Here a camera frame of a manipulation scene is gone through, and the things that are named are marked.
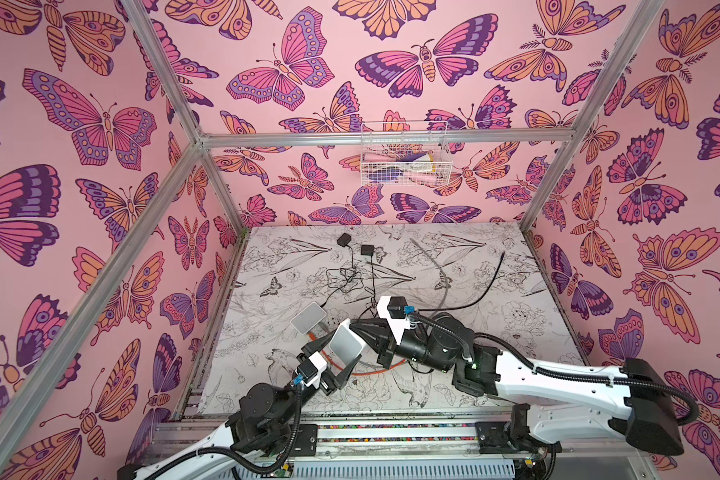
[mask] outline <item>white wire mesh basket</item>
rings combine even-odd
[[[451,177],[453,160],[446,130],[399,130],[397,121],[364,122],[360,134],[362,184],[440,187]]]

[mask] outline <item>wire basket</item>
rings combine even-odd
[[[364,122],[361,132],[362,184],[424,185],[440,187],[451,177],[453,160],[447,130],[397,130],[397,121]]]

